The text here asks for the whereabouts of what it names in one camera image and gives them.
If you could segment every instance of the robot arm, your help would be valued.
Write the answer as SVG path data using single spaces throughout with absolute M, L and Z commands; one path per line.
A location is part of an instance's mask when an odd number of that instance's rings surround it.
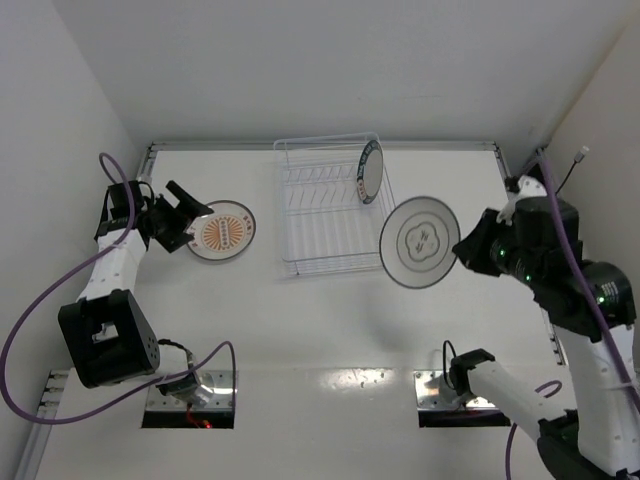
M 526 188 L 523 182 L 529 182 Z M 511 417 L 538 446 L 556 478 L 624 478 L 640 471 L 640 415 L 620 385 L 609 349 L 567 265 L 551 220 L 546 191 L 523 177 L 502 212 L 487 209 L 471 234 L 453 248 L 463 265 L 491 276 L 507 274 L 534 292 L 567 355 L 578 410 L 565 412 L 509 375 L 484 350 L 452 361 L 456 393 L 481 396 Z M 578 212 L 558 200 L 582 274 L 592 286 L 609 331 L 635 378 L 636 317 L 631 286 L 615 266 L 582 259 Z
M 148 185 L 149 193 L 143 194 L 144 183 L 132 181 L 129 186 L 135 207 L 133 228 L 122 243 L 95 263 L 78 300 L 63 306 L 58 313 L 78 377 L 87 388 L 113 385 L 140 375 L 177 373 L 189 365 L 187 349 L 156 339 L 133 291 L 138 266 L 151 239 L 171 253 L 193 239 L 186 233 L 193 220 L 212 210 L 173 181 L 167 189 L 178 199 L 176 207 L 161 195 L 155 198 Z M 112 204 L 110 216 L 108 199 Z M 101 251 L 121 236 L 128 217 L 124 185 L 110 186 L 96 233 Z M 191 380 L 193 387 L 197 379 Z M 184 385 L 177 385 L 179 382 L 165 385 L 164 389 L 179 395 L 184 392 Z

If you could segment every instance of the plate with orange pattern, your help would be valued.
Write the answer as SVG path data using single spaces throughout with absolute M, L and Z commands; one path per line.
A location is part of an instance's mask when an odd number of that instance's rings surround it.
M 210 215 L 196 218 L 187 233 L 193 235 L 189 249 L 205 260 L 222 261 L 239 255 L 256 234 L 256 219 L 251 210 L 232 200 L 207 204 Z

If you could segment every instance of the white wall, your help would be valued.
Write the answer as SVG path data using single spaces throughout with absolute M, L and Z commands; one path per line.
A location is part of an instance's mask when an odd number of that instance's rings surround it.
M 539 146 L 634 0 L 53 0 L 136 139 Z
M 640 14 L 554 133 L 549 156 L 556 178 L 582 145 L 591 152 L 564 196 L 580 211 L 590 256 L 626 272 L 640 311 Z
M 0 339 L 45 287 L 94 252 L 100 151 L 129 174 L 134 147 L 49 0 L 0 3 Z M 15 399 L 35 411 L 53 367 L 69 365 L 57 323 L 86 274 L 52 295 L 10 355 Z M 29 424 L 0 403 L 0 477 L 12 478 Z

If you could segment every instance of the white table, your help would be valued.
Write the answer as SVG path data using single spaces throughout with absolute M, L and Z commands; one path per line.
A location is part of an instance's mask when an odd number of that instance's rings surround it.
M 177 181 L 202 202 L 237 200 L 256 237 L 223 265 L 152 244 L 136 298 L 158 337 L 202 357 L 223 339 L 240 367 L 232 431 L 143 430 L 144 395 L 96 418 L 54 428 L 39 480 L 500 478 L 504 428 L 418 428 L 412 370 L 439 368 L 439 348 L 491 351 L 533 387 L 555 367 L 532 293 L 515 280 L 456 265 L 436 286 L 406 290 L 380 271 L 286 278 L 279 258 L 273 152 L 160 151 L 153 185 Z M 506 201 L 493 151 L 385 149 L 397 203 L 428 194 L 456 213 L 462 235 Z M 212 368 L 228 368 L 226 354 Z M 362 372 L 370 370 L 362 386 Z M 70 377 L 58 416 L 86 411 L 127 387 L 85 390 Z M 521 434 L 515 478 L 548 478 Z

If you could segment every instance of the dish rack wire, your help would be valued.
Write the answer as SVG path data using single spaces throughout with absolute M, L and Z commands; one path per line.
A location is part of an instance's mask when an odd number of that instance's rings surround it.
M 395 200 L 386 167 L 375 200 L 362 203 L 358 162 L 375 133 L 278 140 L 282 258 L 290 275 L 382 266 L 379 238 Z

